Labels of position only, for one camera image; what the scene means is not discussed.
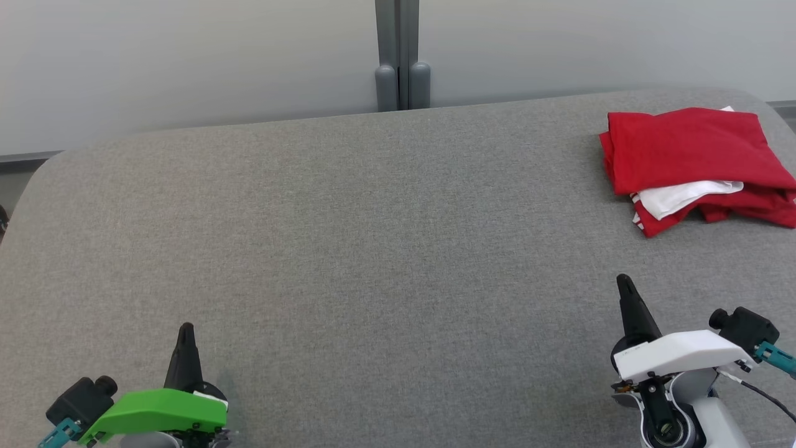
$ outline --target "folded clothes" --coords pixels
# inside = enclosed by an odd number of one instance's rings
[[[756,115],[704,108],[659,116],[612,112],[608,124],[609,131],[600,135],[606,172],[617,195],[634,196],[638,227],[648,238],[678,224],[697,206],[708,222],[735,211],[796,228],[796,180],[768,147]],[[702,195],[672,214],[656,213],[660,219],[637,195],[715,179],[743,183],[743,189]]]
[[[701,180],[671,187],[647,188],[638,192],[642,205],[661,220],[706,195],[729,195],[743,189],[743,182]]]

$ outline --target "gray fabric surface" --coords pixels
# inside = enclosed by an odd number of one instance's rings
[[[694,218],[646,240],[603,173],[606,112],[759,114],[745,93],[653,90],[136,136],[48,161],[0,246],[0,433],[33,446],[82,375],[160,387],[178,326],[242,447],[638,445],[609,362],[617,273],[664,332],[718,307],[796,351],[796,233]],[[796,408],[792,379],[750,382]],[[722,382],[753,446],[773,405]]]

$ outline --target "cable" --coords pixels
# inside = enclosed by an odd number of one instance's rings
[[[6,209],[0,206],[0,235],[4,234],[6,230],[8,230],[8,214]]]
[[[761,394],[762,396],[766,397],[766,399],[768,401],[770,401],[773,404],[777,405],[777,407],[779,409],[782,409],[782,412],[788,414],[788,417],[790,417],[790,419],[793,420],[794,423],[796,423],[796,415],[794,415],[793,412],[788,411],[788,408],[785,407],[784,404],[780,403],[779,400],[777,400],[776,398],[772,397],[771,395],[768,395],[766,392],[761,391],[757,387],[752,386],[751,384],[747,383],[746,381],[741,381],[741,386],[746,386],[746,387],[752,389],[753,391]]]
[[[766,398],[768,401],[770,401],[770,402],[772,402],[773,404],[777,405],[777,407],[778,407],[779,409],[782,409],[782,412],[784,412],[785,414],[787,414],[787,415],[788,415],[788,417],[790,417],[790,419],[791,419],[791,420],[793,420],[793,421],[794,421],[794,423],[796,423],[796,415],[794,415],[794,413],[793,413],[793,412],[790,412],[790,411],[788,411],[788,408],[787,408],[787,407],[785,407],[785,405],[784,405],[784,404],[782,404],[782,403],[781,403],[779,400],[777,400],[776,398],[772,397],[771,395],[768,395],[766,392],[763,392],[763,391],[761,391],[761,390],[760,390],[760,389],[758,389],[757,387],[754,387],[754,386],[752,386],[751,384],[747,383],[746,381],[743,381],[741,378],[738,378],[737,376],[734,376],[734,375],[730,375],[729,373],[727,373],[726,371],[724,371],[724,369],[716,369],[716,370],[717,370],[717,371],[718,371],[718,372],[719,372],[721,375],[724,375],[724,376],[726,376],[727,378],[729,378],[729,379],[731,379],[731,380],[735,381],[736,383],[739,383],[741,386],[747,387],[747,388],[749,388],[749,389],[752,389],[753,391],[755,391],[755,392],[757,392],[757,393],[761,394],[761,395],[762,395],[763,397],[765,397],[765,398]]]

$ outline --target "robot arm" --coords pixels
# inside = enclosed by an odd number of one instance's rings
[[[622,381],[612,385],[617,403],[642,414],[641,438],[648,448],[749,448],[727,408],[712,391],[719,373],[736,364],[749,372],[763,361],[794,376],[796,361],[774,343],[779,331],[767,319],[745,309],[716,310],[709,324],[720,330],[662,336],[644,300],[627,275],[617,277],[625,336],[614,346],[611,362]]]
[[[163,389],[130,392],[114,403],[116,391],[116,383],[107,376],[80,379],[47,410],[56,428],[39,448],[61,448],[70,441],[92,448],[117,434],[147,434],[143,443],[148,446],[154,439],[178,448],[229,445],[224,429],[227,399],[202,379],[191,324],[180,327]],[[124,440],[122,444],[135,445]]]

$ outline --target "teal connector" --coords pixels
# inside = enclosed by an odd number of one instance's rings
[[[755,352],[755,355],[772,366],[784,371],[791,378],[796,379],[796,360],[791,355],[776,348],[773,344],[763,342]]]
[[[47,434],[47,437],[39,443],[38,448],[61,448],[70,440],[77,440],[79,437],[80,426],[72,419],[64,419],[53,432]]]

